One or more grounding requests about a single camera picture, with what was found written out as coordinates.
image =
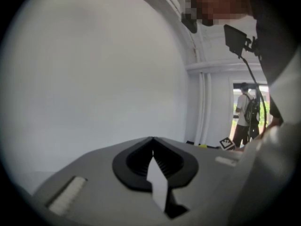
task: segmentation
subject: person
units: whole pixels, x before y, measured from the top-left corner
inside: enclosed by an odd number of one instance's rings
[[[235,112],[239,114],[237,126],[233,136],[233,142],[236,148],[240,148],[241,141],[243,145],[248,143],[250,125],[245,120],[245,113],[249,102],[254,98],[249,94],[249,86],[247,83],[242,83],[240,85],[241,96],[238,97],[238,102]]]
[[[221,20],[253,16],[258,37],[259,61],[268,86],[284,71],[295,54],[300,39],[298,23],[288,11],[296,8],[298,0],[190,0],[196,18],[203,25],[212,26]],[[270,114],[273,116],[267,129],[280,125],[282,116],[270,98]]]

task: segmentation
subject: gray surface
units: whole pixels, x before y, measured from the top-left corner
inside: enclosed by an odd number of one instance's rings
[[[242,225],[268,208],[291,180],[301,152],[301,123],[273,127],[266,133],[230,225]]]
[[[27,205],[34,209],[36,214],[43,219],[44,221],[48,222],[49,225],[53,226],[87,226],[85,224],[79,224],[73,221],[70,221],[64,217],[57,216],[56,214],[49,211],[43,204],[39,203],[37,200],[33,199],[30,194],[23,189],[22,187],[16,185],[16,189],[18,193],[22,196],[23,200],[27,203]]]
[[[190,212],[170,220],[153,201],[150,193],[127,189],[118,181],[112,170],[113,158],[126,148],[142,141],[132,140],[87,153],[53,175],[36,192],[34,198],[45,204],[73,176],[82,176],[88,182],[72,204],[66,218],[89,225],[161,225],[175,224],[187,218],[200,205],[207,205],[221,185],[230,181],[234,169],[215,162],[216,156],[238,160],[240,154],[215,149],[204,149],[163,138],[166,142],[194,155],[199,170],[185,188],[174,190],[178,203]]]
[[[192,155],[198,161],[198,172],[194,179],[184,188],[173,190],[178,204],[193,209],[202,205],[208,197],[218,188],[233,172],[234,168],[215,161],[217,156],[239,160],[241,154],[216,149],[205,149],[189,145],[183,147],[183,143],[164,138],[168,143],[176,146]]]
[[[144,138],[87,153],[53,175],[35,193],[34,198],[45,204],[73,176],[88,182],[72,204],[68,219],[90,225],[153,225],[168,217],[152,200],[150,193],[126,188],[112,170],[114,157]]]
[[[201,195],[197,199],[199,206],[192,208],[187,214],[178,217],[164,226],[225,226],[228,223],[228,217],[233,209],[242,187],[244,186],[250,169],[252,168],[258,141],[252,141],[242,154],[239,163],[227,177],[220,181],[220,184],[210,190],[208,194],[199,192]]]

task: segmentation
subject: white t-shirt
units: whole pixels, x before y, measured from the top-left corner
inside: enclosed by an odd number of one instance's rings
[[[253,96],[251,96],[249,93],[246,93],[246,94],[249,96],[249,98],[251,100],[253,99]],[[239,119],[238,119],[238,122],[237,122],[238,125],[241,125],[241,126],[248,126],[249,125],[245,120],[246,108],[247,108],[247,106],[250,102],[249,98],[244,94],[242,94],[240,97],[238,97],[236,108],[241,109],[241,111],[239,113]]]

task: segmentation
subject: green foliage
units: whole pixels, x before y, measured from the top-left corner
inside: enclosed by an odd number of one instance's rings
[[[232,121],[232,126],[236,126],[237,125],[237,121],[233,120]]]
[[[265,108],[266,108],[266,110],[267,110],[267,116],[268,116],[268,114],[269,114],[269,103],[268,102],[264,102],[264,104],[265,104]],[[264,125],[264,110],[263,110],[263,103],[262,102],[260,102],[260,120],[259,120],[259,126],[263,126]]]

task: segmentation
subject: white arrow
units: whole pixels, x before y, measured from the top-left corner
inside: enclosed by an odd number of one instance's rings
[[[150,161],[146,180],[152,184],[153,200],[164,212],[167,199],[168,181],[154,157],[152,157]]]

